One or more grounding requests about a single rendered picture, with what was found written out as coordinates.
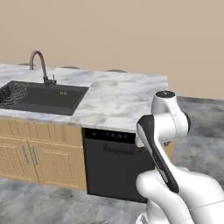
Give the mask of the light wood cupboard door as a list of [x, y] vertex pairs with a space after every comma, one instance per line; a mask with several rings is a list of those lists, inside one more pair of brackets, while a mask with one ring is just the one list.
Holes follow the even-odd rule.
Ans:
[[41, 184], [87, 190], [82, 147], [29, 141], [30, 149], [32, 145], [38, 160], [35, 168]]
[[[21, 146], [24, 144], [29, 164], [25, 162]], [[0, 136], [0, 177], [38, 183], [39, 178], [24, 139]]]

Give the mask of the grey curved tap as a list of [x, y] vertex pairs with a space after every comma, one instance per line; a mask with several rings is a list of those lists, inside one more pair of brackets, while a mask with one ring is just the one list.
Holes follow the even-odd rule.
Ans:
[[40, 63], [41, 63], [42, 71], [43, 71], [43, 81], [44, 81], [44, 84], [47, 85], [47, 86], [56, 85], [57, 81], [54, 79], [54, 74], [52, 75], [52, 79], [51, 80], [47, 76], [47, 73], [46, 73], [46, 63], [45, 63], [45, 59], [44, 59], [44, 56], [43, 56], [41, 51], [35, 50], [35, 51], [33, 51], [31, 53], [30, 63], [29, 63], [30, 70], [34, 69], [34, 58], [35, 58], [36, 55], [38, 55], [39, 58], [40, 58]]

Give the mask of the light wood sink front panel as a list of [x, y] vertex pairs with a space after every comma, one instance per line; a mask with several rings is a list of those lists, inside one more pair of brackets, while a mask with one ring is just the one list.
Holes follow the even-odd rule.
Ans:
[[0, 118], [0, 136], [82, 146], [81, 127]]

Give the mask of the dark grey sink basin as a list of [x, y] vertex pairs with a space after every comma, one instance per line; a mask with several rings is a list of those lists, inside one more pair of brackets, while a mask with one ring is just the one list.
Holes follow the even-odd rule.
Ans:
[[0, 87], [0, 109], [71, 116], [88, 87], [11, 80]]

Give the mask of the light wood narrow cupboard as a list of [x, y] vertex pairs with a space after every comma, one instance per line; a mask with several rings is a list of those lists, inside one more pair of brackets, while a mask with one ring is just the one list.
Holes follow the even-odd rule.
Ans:
[[163, 143], [164, 151], [167, 154], [168, 158], [172, 158], [173, 145], [174, 145], [173, 141], [171, 141], [169, 143]]

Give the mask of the black dishwasher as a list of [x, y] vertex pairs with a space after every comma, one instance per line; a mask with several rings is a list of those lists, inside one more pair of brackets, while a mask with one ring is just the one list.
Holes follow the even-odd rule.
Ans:
[[[119, 200], [146, 203], [136, 188], [137, 175], [155, 168], [150, 153], [135, 144], [135, 133], [82, 128], [87, 193]], [[129, 144], [133, 154], [112, 153], [104, 144]]]

